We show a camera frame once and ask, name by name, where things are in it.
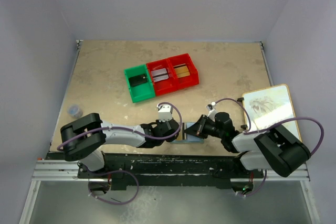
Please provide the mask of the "green card holder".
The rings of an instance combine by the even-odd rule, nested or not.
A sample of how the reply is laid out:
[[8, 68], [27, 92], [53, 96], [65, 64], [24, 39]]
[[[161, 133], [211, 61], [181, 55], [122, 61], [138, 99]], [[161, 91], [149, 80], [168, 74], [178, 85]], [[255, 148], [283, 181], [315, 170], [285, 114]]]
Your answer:
[[[194, 124], [194, 122], [185, 122], [186, 128]], [[203, 144], [204, 140], [202, 138], [186, 134], [186, 139], [184, 141], [172, 141], [171, 144]]]

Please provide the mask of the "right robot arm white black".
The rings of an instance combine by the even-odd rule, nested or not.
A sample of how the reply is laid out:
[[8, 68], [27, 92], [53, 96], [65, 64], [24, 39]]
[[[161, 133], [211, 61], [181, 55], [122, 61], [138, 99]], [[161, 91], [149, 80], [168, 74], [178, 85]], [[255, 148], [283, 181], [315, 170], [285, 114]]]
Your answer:
[[185, 133], [203, 139], [217, 137], [227, 151], [238, 153], [239, 161], [233, 166], [238, 177], [246, 177], [254, 169], [272, 169], [288, 177], [311, 157], [308, 148], [284, 126], [245, 134], [235, 129], [226, 112], [216, 113], [213, 119], [202, 115]]

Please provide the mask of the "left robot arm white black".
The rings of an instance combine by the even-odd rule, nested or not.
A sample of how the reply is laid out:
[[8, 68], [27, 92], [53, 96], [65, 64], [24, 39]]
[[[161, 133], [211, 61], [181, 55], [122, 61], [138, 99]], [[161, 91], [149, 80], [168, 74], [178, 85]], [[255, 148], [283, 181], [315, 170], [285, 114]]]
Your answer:
[[154, 148], [175, 140], [181, 126], [181, 115], [179, 121], [171, 115], [163, 115], [152, 123], [122, 126], [103, 121], [98, 113], [91, 113], [61, 128], [62, 143], [57, 150], [63, 152], [66, 161], [80, 161], [96, 178], [102, 178], [108, 172], [108, 165], [99, 147]]

